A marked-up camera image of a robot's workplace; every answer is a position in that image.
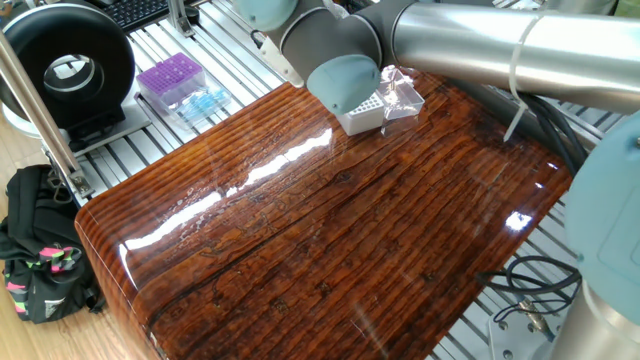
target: black cable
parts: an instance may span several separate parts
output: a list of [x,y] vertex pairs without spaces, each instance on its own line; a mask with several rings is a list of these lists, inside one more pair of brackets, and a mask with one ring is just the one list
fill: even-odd
[[571,129],[566,116],[562,114],[560,110],[558,110],[555,106],[537,96],[528,94],[523,94],[522,96],[523,99],[535,102],[547,111],[546,113],[549,116],[549,120],[551,120],[551,122],[553,122],[567,136],[569,142],[571,143],[571,146],[574,148],[576,154],[578,155],[579,163],[577,163],[576,166],[578,167],[578,169],[582,167],[582,164],[587,159],[588,154],[582,144],[580,144],[580,141],[578,141],[575,131]]
[[260,30],[253,30],[251,31],[251,34],[249,34],[249,36],[251,37],[251,40],[253,40],[253,43],[256,44],[258,49],[262,49],[262,45],[264,45],[264,41],[258,39],[256,37],[257,34],[262,34],[262,32]]
[[540,127],[542,128],[544,133],[549,137],[551,142],[558,149],[558,152],[560,153],[560,157],[562,157],[562,160],[564,160],[565,165],[567,166],[567,168],[569,169],[569,172],[571,173],[571,176],[575,177],[576,174],[578,173],[578,166],[569,155],[569,150],[567,149],[565,144],[562,142],[560,135],[558,134],[556,129],[553,127],[553,125],[549,121],[550,115],[548,111],[544,107],[536,103],[535,101],[527,100],[524,98],[523,100],[527,103],[527,105],[529,105],[529,109],[538,118],[538,123],[540,124]]
[[[545,262],[548,264],[551,264],[553,266],[556,266],[560,269],[563,269],[567,272],[569,272],[569,276],[567,276],[565,279],[554,283],[554,284],[547,284],[543,281],[531,278],[529,276],[525,276],[525,275],[521,275],[521,274],[517,274],[514,273],[514,270],[521,264],[527,263],[527,262],[532,262],[532,261],[536,261],[536,262]],[[491,282],[489,279],[492,277],[505,277],[507,279],[507,284],[508,285],[502,285],[502,284],[496,284],[494,282]],[[552,259],[552,258],[548,258],[545,256],[523,256],[520,257],[516,260],[514,260],[508,267],[506,270],[504,271],[491,271],[491,272],[483,272],[483,273],[479,273],[476,275],[476,279],[478,280],[478,282],[480,282],[481,284],[485,285],[486,287],[489,287],[491,289],[494,289],[496,291],[503,291],[503,292],[507,292],[510,294],[514,294],[520,298],[524,298],[524,296],[535,296],[535,295],[542,295],[542,294],[549,294],[549,293],[555,293],[560,299],[558,300],[538,300],[538,301],[532,301],[533,304],[544,304],[544,303],[554,303],[554,302],[558,302],[558,303],[563,303],[564,305],[550,310],[550,311],[530,311],[530,310],[525,310],[519,307],[518,304],[516,305],[511,305],[509,307],[506,307],[502,310],[500,310],[495,316],[494,316],[494,321],[495,322],[500,322],[503,321],[504,319],[506,319],[507,316],[509,316],[510,314],[514,313],[514,312],[521,312],[521,313],[531,313],[531,314],[540,314],[540,315],[548,315],[548,314],[555,314],[557,312],[560,312],[564,309],[566,309],[567,307],[569,307],[572,303],[573,300],[575,299],[576,295],[578,294],[578,289],[580,288],[580,281],[582,280],[582,276],[580,275],[580,272],[578,271],[578,269],[576,269],[573,266],[567,265],[561,261],[558,261],[556,259]],[[529,284],[533,284],[537,287],[535,288],[522,288],[522,287],[517,287],[514,284],[514,279],[516,280],[520,280],[520,281],[524,281],[527,282]],[[571,296],[567,296],[564,292],[562,292],[563,289],[565,289],[568,286],[571,286],[573,284],[578,284],[578,286],[576,286],[576,289],[574,290],[573,294]]]

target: purple pipette tip rack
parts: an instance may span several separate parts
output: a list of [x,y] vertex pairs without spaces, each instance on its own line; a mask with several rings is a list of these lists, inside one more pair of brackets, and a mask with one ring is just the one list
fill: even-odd
[[157,63],[155,67],[138,75],[137,79],[143,89],[152,93],[147,96],[155,95],[167,105],[180,101],[198,86],[205,85],[202,67],[183,53]]

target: white label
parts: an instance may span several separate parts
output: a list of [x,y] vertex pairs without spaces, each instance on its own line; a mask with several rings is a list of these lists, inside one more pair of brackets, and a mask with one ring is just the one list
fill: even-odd
[[66,299],[66,298],[62,298],[61,300],[45,300],[44,301],[44,309],[45,309],[44,316],[47,319],[50,318],[51,315],[53,315],[53,313],[56,312],[56,310],[58,310],[58,307],[60,306],[60,304],[62,304],[64,302],[64,299]]

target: glossy epoxy wood surface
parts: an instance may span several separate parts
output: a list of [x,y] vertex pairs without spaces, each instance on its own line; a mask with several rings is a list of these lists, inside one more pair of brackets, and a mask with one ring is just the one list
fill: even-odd
[[285,85],[86,205],[132,339],[169,359],[422,359],[568,188],[439,77],[419,127],[347,137]]

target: metal bracket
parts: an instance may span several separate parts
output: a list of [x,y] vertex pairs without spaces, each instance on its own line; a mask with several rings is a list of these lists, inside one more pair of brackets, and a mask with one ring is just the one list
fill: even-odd
[[[558,333],[566,312],[549,315],[545,320],[554,333]],[[513,314],[505,321],[489,320],[489,347],[492,360],[546,360],[551,343],[535,329],[524,314]]]
[[91,188],[91,185],[89,185],[89,182],[87,181],[87,178],[84,176],[84,173],[82,172],[82,170],[76,171],[71,175],[69,175],[69,179],[71,180],[71,183],[73,184],[73,186],[80,193],[80,197],[82,197],[83,199],[86,199],[87,196],[95,192],[95,190]]
[[184,0],[167,0],[169,2],[169,23],[183,36],[189,37],[196,33],[191,28],[184,9]]

